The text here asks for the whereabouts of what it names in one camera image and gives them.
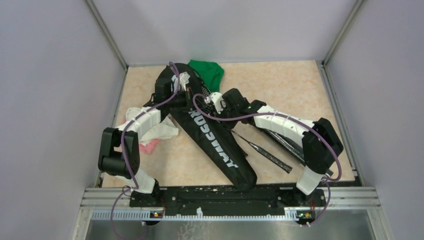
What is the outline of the black racket bag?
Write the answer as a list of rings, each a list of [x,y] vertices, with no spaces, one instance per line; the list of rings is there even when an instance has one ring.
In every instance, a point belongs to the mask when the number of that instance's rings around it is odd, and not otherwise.
[[[173,87],[165,86],[165,81],[172,81],[172,77],[178,71],[179,74],[187,72],[190,75],[188,88],[191,88],[192,103],[207,114],[213,110],[195,94],[208,96],[211,91],[206,87],[203,79],[196,70],[185,63],[176,63],[174,66],[166,66],[156,80],[154,93],[155,103],[169,98],[174,93]],[[227,126],[220,122],[205,117],[194,106],[192,109],[177,109],[176,97],[159,109],[170,116],[181,126],[191,139],[203,150],[211,161],[221,170],[229,181],[238,190],[248,190],[257,183],[257,175],[248,163],[247,154],[238,145],[233,134]]]

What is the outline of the badminton racket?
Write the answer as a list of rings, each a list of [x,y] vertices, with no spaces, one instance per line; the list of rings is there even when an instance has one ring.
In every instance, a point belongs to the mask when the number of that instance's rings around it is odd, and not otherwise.
[[[292,171],[292,167],[286,163],[284,163],[283,161],[281,161],[279,158],[277,158],[276,156],[274,156],[273,154],[271,154],[270,152],[268,152],[267,150],[265,150],[263,147],[247,140],[246,138],[244,138],[243,136],[241,136],[240,134],[238,134],[237,132],[235,132],[234,130],[231,130],[231,132],[233,134],[235,134],[236,136],[238,136],[239,138],[241,138],[242,140],[244,140],[248,145],[250,145],[256,152],[258,152],[259,154],[261,154],[263,157],[265,157],[266,159],[268,159],[269,161],[271,161],[272,163],[274,163],[276,166],[278,166],[280,169],[284,170],[287,174],[290,174]]]

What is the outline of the black shuttlecock tube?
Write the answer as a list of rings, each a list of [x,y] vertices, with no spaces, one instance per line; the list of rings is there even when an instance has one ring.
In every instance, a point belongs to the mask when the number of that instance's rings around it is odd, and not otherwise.
[[[296,144],[293,140],[269,129],[261,128],[260,131],[266,136],[270,137],[276,144],[281,146],[284,150],[289,152],[298,163],[300,163],[304,167],[306,166],[303,148]]]

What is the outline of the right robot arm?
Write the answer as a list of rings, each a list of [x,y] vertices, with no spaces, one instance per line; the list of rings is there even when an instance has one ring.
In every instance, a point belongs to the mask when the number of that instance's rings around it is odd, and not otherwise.
[[[313,191],[344,150],[332,123],[323,117],[315,121],[294,117],[260,100],[250,102],[236,88],[224,94],[213,92],[208,99],[218,118],[227,123],[241,121],[277,134],[300,154],[304,170],[297,180],[293,200],[299,206],[307,206],[314,198]]]

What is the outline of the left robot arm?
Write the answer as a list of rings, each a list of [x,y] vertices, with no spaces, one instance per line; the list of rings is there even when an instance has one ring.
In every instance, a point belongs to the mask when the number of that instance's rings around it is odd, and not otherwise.
[[[140,167],[140,146],[179,134],[170,111],[188,107],[190,93],[187,82],[162,78],[146,106],[129,108],[123,124],[107,127],[102,132],[99,170],[126,180],[130,190],[141,193],[141,200],[149,207],[160,202],[161,194],[155,190],[157,181]]]

